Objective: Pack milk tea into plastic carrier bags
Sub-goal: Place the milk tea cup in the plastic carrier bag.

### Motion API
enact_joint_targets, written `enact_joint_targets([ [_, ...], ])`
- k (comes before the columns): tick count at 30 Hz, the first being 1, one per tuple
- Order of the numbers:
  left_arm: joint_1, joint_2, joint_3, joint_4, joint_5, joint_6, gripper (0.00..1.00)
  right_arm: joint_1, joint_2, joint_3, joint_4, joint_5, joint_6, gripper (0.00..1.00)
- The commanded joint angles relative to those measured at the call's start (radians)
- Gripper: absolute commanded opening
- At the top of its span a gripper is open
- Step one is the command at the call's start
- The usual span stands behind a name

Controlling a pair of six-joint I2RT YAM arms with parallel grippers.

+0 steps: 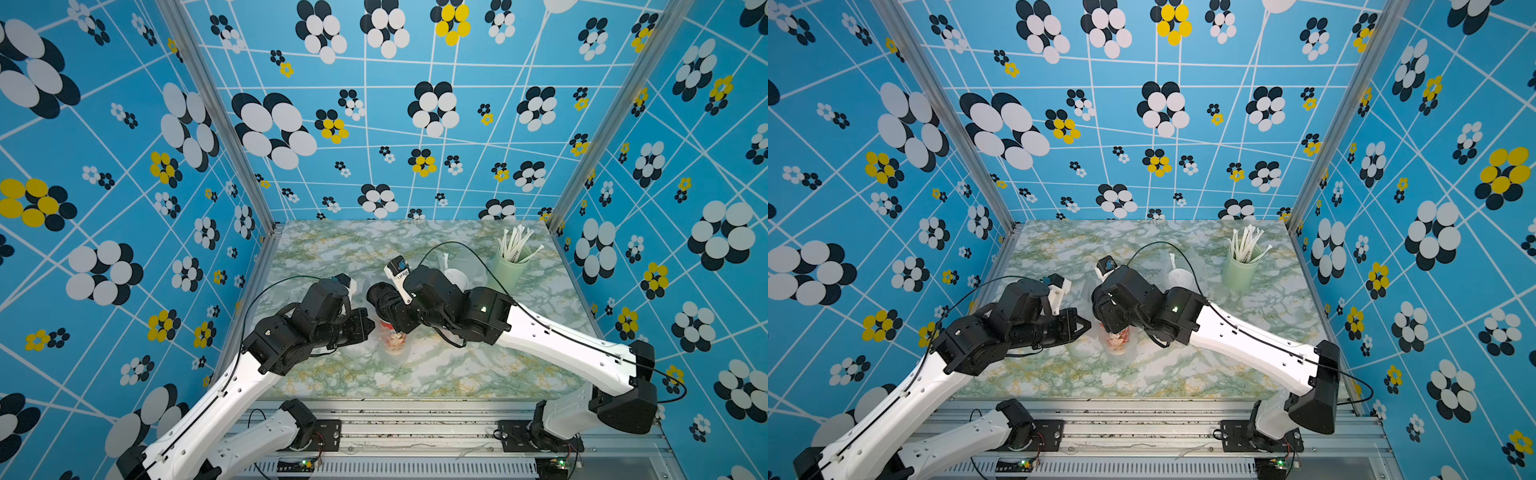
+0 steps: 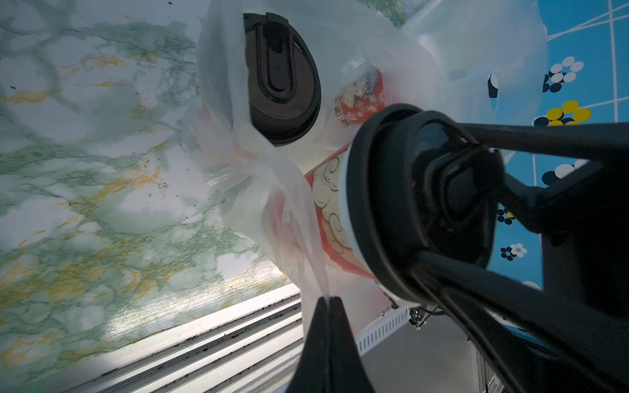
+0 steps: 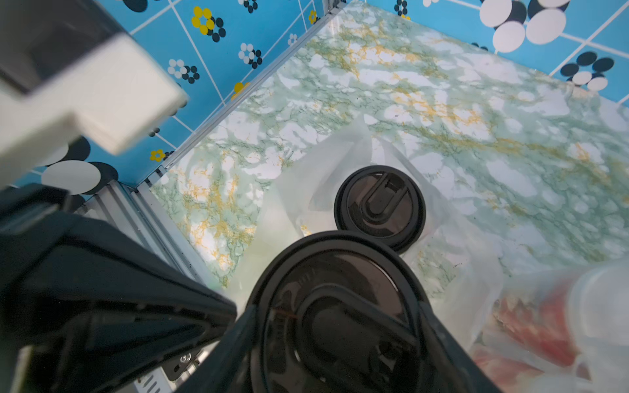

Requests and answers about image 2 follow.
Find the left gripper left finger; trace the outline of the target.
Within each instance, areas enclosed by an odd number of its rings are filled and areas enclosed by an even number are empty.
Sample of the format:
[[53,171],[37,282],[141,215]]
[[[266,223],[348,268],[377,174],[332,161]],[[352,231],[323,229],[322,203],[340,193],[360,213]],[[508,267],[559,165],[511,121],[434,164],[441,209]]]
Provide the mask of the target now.
[[321,297],[317,301],[310,330],[287,392],[328,391],[330,328],[329,302]]

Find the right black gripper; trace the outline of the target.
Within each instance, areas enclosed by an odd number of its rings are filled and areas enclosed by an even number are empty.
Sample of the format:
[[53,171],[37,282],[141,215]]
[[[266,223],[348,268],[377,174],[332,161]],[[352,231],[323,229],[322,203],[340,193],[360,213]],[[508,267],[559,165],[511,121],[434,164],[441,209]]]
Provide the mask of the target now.
[[628,124],[461,127],[488,147],[590,160],[546,188],[505,175],[499,189],[541,237],[545,293],[429,252],[412,255],[408,276],[512,392],[626,392]]

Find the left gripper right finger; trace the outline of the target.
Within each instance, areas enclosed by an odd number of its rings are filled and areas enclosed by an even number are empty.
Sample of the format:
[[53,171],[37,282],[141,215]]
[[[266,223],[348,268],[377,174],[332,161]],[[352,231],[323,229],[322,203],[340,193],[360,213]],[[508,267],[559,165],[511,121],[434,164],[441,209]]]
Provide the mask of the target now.
[[328,392],[374,392],[340,297],[329,300]]

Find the red cup black lid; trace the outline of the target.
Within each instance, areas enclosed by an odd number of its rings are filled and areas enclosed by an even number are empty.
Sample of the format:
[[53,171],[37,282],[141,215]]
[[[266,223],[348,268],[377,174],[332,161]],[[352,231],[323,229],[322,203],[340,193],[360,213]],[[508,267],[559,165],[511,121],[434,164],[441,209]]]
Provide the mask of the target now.
[[200,102],[187,114],[191,157],[211,171],[243,167],[272,147],[306,173],[322,88],[310,49],[285,17],[209,10],[197,44]]
[[437,111],[387,106],[306,175],[327,262],[424,303],[408,270],[420,252],[488,267],[501,154]]

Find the clear plastic carrier bag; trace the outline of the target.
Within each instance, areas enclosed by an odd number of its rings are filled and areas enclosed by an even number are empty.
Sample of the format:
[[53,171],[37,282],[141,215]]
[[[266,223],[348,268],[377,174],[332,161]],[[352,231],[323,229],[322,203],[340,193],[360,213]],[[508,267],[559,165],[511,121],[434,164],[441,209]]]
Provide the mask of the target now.
[[454,121],[527,125],[548,62],[535,1],[430,1],[401,28],[437,62],[437,110]]
[[[213,1],[244,12],[277,13],[303,37],[317,65],[322,104],[313,144],[324,150],[314,169],[354,138],[361,124],[344,126],[334,115],[342,89],[368,66],[383,76],[386,106],[438,102],[442,71],[432,55],[385,17],[357,1]],[[186,129],[191,157],[191,134]],[[388,308],[376,281],[327,262],[306,173],[272,147],[243,167],[211,171],[196,160],[214,193],[224,197],[227,226],[258,243],[301,290],[303,325],[310,328],[315,303],[339,296],[354,333]]]

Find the red cup white lid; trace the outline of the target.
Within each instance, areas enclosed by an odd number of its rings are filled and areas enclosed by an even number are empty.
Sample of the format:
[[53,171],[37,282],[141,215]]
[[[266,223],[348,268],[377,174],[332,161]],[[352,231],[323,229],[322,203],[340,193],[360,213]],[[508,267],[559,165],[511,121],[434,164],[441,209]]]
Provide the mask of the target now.
[[344,126],[362,124],[385,106],[382,73],[368,66],[337,95],[334,101],[334,115]]

